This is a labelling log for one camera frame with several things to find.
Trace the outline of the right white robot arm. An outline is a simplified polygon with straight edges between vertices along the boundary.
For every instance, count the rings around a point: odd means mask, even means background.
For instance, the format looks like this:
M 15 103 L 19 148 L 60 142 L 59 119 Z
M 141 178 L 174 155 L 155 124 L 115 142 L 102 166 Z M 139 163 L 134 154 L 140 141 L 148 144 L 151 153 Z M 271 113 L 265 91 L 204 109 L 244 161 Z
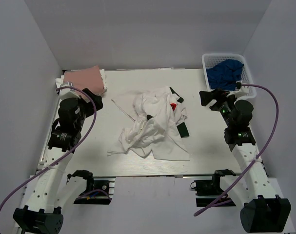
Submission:
M 200 91 L 202 106 L 212 100 L 210 110 L 221 114 L 227 127 L 224 139 L 238 162 L 241 173 L 229 169 L 216 170 L 212 176 L 212 189 L 219 194 L 212 202 L 196 212 L 198 216 L 211 207 L 232 201 L 240 207 L 240 221 L 247 233 L 283 232 L 291 211 L 288 199 L 281 198 L 269 182 L 260 160 L 262 151 L 249 127 L 253 117 L 253 105 L 247 100 L 238 100 L 228 91 L 215 89 Z

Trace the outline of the white green sleeved t shirt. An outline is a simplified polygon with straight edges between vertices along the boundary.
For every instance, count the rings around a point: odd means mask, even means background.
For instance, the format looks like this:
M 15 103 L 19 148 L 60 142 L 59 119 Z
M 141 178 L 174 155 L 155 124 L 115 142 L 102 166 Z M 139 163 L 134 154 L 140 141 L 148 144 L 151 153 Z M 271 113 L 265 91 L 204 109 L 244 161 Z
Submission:
M 112 102 L 134 123 L 123 128 L 108 156 L 134 152 L 141 158 L 152 154 L 154 159 L 188 161 L 190 155 L 183 143 L 189 136 L 184 99 L 173 88 L 132 90 L 120 94 Z M 172 111 L 170 103 L 178 106 Z

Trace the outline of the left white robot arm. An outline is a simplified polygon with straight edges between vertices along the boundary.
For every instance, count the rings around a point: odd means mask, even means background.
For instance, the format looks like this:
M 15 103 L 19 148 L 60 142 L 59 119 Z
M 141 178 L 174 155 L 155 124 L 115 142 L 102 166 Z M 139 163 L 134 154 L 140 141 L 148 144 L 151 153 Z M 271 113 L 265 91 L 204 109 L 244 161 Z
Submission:
M 31 234 L 58 234 L 63 225 L 63 212 L 80 195 L 94 191 L 93 174 L 77 170 L 68 175 L 61 188 L 65 169 L 82 139 L 85 119 L 95 117 L 103 108 L 101 96 L 83 89 L 80 96 L 64 97 L 59 103 L 57 119 L 46 146 L 43 169 L 23 208 L 14 211 L 13 219 L 21 232 Z

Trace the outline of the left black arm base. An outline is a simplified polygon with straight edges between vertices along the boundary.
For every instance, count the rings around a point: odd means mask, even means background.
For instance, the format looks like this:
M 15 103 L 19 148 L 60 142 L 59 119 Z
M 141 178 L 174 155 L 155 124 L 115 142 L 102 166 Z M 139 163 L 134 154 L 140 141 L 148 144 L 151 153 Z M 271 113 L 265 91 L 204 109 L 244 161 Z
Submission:
M 97 179 L 90 171 L 76 170 L 73 174 L 67 175 L 67 182 L 72 178 L 83 178 L 83 192 L 76 198 L 74 204 L 81 205 L 109 205 L 114 192 L 114 181 Z

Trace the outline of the white red print t shirt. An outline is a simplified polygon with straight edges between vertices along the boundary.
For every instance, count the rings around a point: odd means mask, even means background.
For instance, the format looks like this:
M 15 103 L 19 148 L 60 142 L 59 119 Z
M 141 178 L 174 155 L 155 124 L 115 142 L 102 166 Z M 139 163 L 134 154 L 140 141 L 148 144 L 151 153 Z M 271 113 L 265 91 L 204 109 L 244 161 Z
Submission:
M 170 103 L 170 106 L 172 108 L 172 111 L 174 112 L 178 105 L 176 103 Z

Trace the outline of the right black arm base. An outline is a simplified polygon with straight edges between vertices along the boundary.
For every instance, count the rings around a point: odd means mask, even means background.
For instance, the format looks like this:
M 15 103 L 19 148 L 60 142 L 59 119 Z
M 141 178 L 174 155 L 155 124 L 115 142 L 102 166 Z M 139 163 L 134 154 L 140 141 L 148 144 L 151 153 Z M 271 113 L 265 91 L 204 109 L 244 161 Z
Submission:
M 223 193 L 220 188 L 220 178 L 225 176 L 236 176 L 236 174 L 229 169 L 216 170 L 210 179 L 197 179 L 190 184 L 190 189 L 196 192 L 197 207 L 207 206 Z

